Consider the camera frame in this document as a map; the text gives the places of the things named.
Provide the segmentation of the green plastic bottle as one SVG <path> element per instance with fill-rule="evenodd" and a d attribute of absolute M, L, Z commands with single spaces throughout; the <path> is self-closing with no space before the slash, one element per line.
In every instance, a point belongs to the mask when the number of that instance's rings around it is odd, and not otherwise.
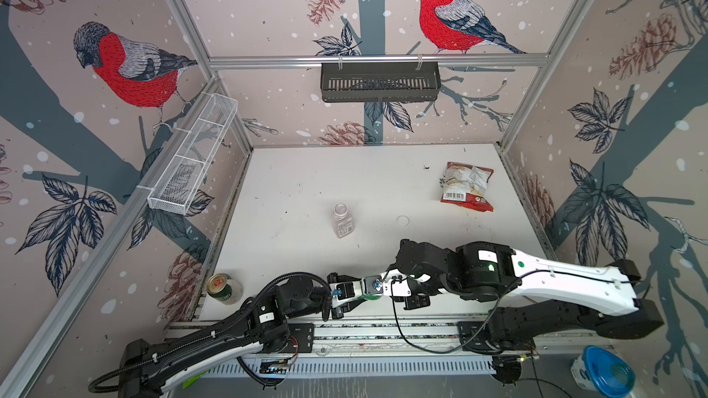
<path fill-rule="evenodd" d="M 361 295 L 361 298 L 364 300 L 379 300 L 382 297 L 383 294 L 381 293 L 364 293 Z"/>

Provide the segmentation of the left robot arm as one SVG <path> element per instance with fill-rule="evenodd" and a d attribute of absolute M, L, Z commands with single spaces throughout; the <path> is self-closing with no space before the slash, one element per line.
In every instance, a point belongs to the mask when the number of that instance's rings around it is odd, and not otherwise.
<path fill-rule="evenodd" d="M 340 318 L 336 302 L 361 294 L 361 280 L 332 273 L 328 279 L 290 272 L 270 281 L 227 318 L 179 339 L 151 345 L 138 339 L 126 346 L 117 370 L 88 386 L 93 394 L 162 397 L 186 380 L 236 357 L 276 352 L 291 336 L 289 319 L 319 313 Z"/>

